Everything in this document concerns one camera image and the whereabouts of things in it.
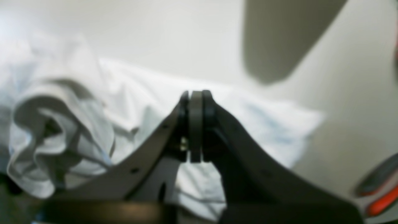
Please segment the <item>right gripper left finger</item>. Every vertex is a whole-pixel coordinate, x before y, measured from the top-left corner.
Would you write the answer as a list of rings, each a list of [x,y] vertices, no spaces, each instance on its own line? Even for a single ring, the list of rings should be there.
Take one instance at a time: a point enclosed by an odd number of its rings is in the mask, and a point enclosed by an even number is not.
[[[178,168],[201,160],[203,93],[183,93],[173,111],[127,159],[80,187],[46,200],[48,224],[176,224],[171,202]]]

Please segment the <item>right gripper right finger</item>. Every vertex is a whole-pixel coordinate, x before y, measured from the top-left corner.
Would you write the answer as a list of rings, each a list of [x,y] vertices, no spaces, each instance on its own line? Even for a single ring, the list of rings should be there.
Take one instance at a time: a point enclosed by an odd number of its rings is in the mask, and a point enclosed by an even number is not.
[[[363,224],[356,206],[300,178],[268,155],[240,122],[203,96],[203,159],[221,175],[220,224]]]

